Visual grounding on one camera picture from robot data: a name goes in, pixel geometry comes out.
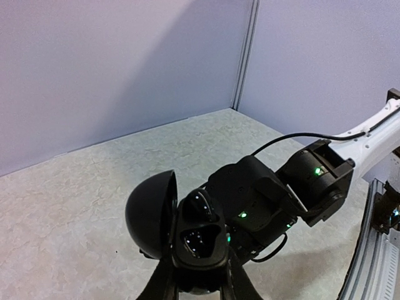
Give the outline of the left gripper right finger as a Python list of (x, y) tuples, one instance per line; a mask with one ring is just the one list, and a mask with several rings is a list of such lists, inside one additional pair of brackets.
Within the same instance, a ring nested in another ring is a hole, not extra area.
[(220, 299), (263, 299), (256, 291), (232, 248), (229, 249), (229, 260), (220, 287)]

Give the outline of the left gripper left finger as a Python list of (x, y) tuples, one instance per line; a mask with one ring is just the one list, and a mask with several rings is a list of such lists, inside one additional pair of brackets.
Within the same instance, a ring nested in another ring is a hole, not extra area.
[(178, 285), (174, 278), (174, 266), (171, 261), (162, 259), (137, 300), (177, 300)]

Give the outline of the round black case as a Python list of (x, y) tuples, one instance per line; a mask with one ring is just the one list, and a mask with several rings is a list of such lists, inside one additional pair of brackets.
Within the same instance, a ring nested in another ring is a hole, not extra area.
[(211, 199), (217, 220), (191, 222), (183, 216), (184, 199), (173, 170), (151, 176), (128, 197), (127, 229), (145, 257), (172, 262), (179, 294), (220, 292), (229, 260), (222, 208)]

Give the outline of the black stem earbud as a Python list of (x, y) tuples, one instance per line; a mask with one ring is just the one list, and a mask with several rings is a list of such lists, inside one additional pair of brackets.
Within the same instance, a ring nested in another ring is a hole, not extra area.
[(215, 222), (217, 216), (213, 202), (204, 189), (195, 189), (184, 199), (183, 216), (191, 222)]

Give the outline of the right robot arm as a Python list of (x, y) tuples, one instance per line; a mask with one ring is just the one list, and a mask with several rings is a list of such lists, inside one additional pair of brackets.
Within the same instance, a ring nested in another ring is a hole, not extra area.
[(353, 184), (399, 146), (399, 91), (385, 106), (338, 136), (316, 134), (273, 171), (255, 154), (211, 174), (203, 189), (217, 201), (229, 243), (241, 263), (259, 253), (302, 219), (325, 221), (344, 204)]

